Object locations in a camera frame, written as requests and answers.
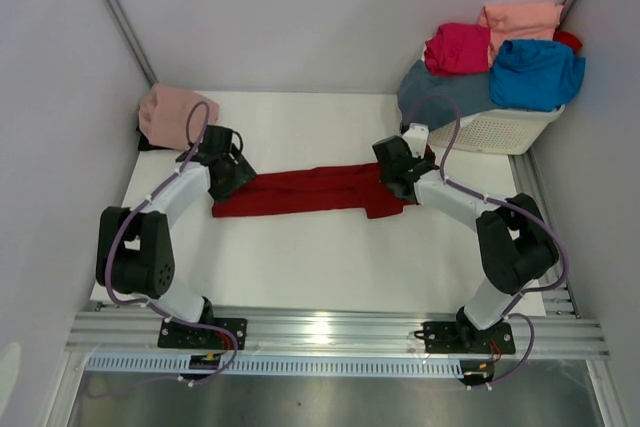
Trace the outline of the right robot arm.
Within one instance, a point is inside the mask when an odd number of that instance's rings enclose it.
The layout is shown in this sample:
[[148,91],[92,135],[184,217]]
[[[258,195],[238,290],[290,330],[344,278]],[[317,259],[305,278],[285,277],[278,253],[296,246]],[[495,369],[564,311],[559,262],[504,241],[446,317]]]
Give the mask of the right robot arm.
[[535,200],[494,198],[446,175],[431,154],[416,157],[407,141],[391,136],[372,146],[380,181],[401,200],[434,208],[477,236],[485,279],[456,313],[454,340],[467,351],[486,345],[533,281],[560,260]]

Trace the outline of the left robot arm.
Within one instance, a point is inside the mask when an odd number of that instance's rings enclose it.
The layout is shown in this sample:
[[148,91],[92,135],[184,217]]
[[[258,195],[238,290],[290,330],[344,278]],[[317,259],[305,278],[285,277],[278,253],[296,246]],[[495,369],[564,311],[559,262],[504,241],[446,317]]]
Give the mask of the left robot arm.
[[235,130],[208,126],[137,206],[108,207],[100,216],[96,282],[118,306],[149,307],[181,323],[180,335],[195,348],[215,337],[213,308],[176,279],[171,231],[197,200],[225,202],[257,177],[243,149]]

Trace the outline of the dark red t-shirt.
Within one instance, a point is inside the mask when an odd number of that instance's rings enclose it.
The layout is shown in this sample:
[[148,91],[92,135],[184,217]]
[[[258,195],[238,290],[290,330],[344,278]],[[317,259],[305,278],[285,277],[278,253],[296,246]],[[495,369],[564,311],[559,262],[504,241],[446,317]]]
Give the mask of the dark red t-shirt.
[[260,174],[230,199],[212,206],[215,218],[275,216],[362,209],[375,220],[399,215],[409,205],[379,180],[379,165],[316,167]]

